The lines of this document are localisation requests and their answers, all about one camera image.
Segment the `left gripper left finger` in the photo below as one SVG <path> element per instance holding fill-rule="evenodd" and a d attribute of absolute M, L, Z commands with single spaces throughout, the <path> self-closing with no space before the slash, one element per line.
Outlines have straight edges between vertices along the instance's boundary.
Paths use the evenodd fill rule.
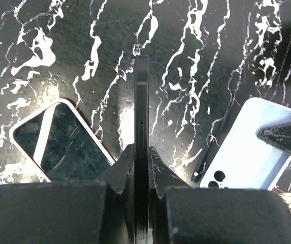
<path fill-rule="evenodd" d="M 95 180 L 0 185 L 0 243 L 133 243 L 128 145 Z"/>

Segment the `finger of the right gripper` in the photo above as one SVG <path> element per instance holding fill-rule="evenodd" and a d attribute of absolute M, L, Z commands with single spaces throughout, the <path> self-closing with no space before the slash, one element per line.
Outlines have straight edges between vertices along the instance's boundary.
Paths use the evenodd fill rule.
<path fill-rule="evenodd" d="M 291 122 L 262 128 L 257 137 L 291 155 Z"/>

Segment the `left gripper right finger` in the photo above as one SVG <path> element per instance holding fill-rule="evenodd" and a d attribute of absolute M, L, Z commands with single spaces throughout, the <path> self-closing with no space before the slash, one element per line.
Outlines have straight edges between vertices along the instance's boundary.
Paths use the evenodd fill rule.
<path fill-rule="evenodd" d="M 192 188 L 149 150 L 154 243 L 291 243 L 291 211 L 279 194 Z"/>

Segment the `light blue phone case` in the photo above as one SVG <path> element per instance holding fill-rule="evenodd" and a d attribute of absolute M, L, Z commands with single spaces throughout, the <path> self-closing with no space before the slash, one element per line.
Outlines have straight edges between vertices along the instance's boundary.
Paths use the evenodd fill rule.
<path fill-rule="evenodd" d="M 200 188 L 272 190 L 290 155 L 263 142 L 265 127 L 291 122 L 291 108 L 250 98 L 241 108 L 224 142 L 200 181 Z"/>

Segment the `pink cased phone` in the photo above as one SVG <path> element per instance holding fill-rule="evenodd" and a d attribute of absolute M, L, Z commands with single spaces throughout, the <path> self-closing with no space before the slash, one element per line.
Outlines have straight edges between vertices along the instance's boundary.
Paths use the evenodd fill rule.
<path fill-rule="evenodd" d="M 94 180 L 115 164 L 74 104 L 56 99 L 11 127 L 12 143 L 48 180 Z"/>

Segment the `black phone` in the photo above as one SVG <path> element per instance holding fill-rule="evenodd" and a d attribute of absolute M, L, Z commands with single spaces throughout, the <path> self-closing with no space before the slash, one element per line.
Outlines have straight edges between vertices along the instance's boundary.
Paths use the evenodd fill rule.
<path fill-rule="evenodd" d="M 135 59 L 135 243 L 147 243 L 148 232 L 148 116 L 149 116 L 148 56 Z"/>

